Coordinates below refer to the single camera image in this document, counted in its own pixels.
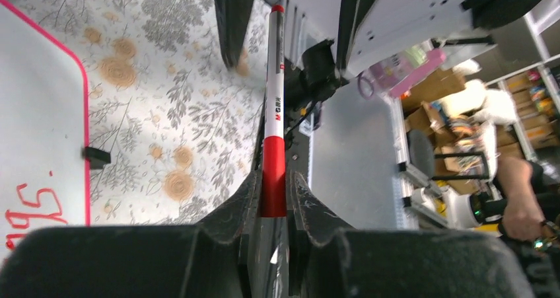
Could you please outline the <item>red marker cap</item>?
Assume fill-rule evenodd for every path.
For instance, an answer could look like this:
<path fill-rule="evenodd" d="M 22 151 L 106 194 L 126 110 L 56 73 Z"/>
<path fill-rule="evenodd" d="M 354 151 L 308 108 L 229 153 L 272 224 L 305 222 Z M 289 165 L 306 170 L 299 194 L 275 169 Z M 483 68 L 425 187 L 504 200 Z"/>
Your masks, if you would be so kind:
<path fill-rule="evenodd" d="M 285 142 L 282 137 L 269 136 L 264 139 L 262 172 L 261 216 L 286 216 Z"/>

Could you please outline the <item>white red whiteboard marker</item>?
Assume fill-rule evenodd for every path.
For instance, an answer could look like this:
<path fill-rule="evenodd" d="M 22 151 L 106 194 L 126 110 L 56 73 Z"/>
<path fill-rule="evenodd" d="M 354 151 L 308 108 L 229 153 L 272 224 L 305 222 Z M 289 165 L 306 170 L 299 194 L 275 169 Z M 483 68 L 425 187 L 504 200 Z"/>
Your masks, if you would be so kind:
<path fill-rule="evenodd" d="M 269 136 L 284 139 L 284 12 L 282 5 L 274 5 L 269 15 L 264 139 Z"/>

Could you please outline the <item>pink framed whiteboard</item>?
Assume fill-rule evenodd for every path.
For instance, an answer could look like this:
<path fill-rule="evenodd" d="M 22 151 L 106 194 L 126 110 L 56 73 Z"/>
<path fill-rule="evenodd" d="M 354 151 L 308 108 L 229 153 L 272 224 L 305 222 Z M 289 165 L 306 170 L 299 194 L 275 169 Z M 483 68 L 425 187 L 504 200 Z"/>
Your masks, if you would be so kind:
<path fill-rule="evenodd" d="M 80 59 L 1 0 L 1 260 L 29 233 L 90 224 L 88 79 Z"/>

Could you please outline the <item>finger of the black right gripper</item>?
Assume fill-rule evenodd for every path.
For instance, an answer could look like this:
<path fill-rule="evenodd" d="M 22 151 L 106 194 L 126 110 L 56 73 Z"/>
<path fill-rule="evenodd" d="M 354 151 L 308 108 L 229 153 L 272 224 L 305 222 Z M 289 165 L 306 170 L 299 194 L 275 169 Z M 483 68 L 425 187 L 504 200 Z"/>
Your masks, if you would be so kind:
<path fill-rule="evenodd" d="M 224 65 L 235 68 L 241 58 L 254 0 L 214 0 Z"/>
<path fill-rule="evenodd" d="M 335 66 L 346 73 L 357 31 L 377 0 L 341 0 Z"/>

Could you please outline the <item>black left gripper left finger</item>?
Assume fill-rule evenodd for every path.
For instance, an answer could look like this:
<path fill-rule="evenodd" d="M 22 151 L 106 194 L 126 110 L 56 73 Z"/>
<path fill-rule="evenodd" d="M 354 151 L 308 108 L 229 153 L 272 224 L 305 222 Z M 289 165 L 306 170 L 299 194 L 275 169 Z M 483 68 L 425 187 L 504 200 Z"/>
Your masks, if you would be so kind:
<path fill-rule="evenodd" d="M 258 279 L 261 191 L 261 172 L 253 171 L 199 223 L 197 276 L 202 297 L 252 296 Z"/>

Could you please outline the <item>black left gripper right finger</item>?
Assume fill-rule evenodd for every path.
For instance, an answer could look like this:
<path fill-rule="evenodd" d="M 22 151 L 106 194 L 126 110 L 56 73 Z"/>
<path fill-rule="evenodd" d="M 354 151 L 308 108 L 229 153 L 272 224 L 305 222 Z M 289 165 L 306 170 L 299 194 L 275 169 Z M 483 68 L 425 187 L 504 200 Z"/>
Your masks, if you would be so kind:
<path fill-rule="evenodd" d="M 303 175 L 286 175 L 289 293 L 296 297 L 344 297 L 343 232 L 351 226 L 324 205 Z"/>

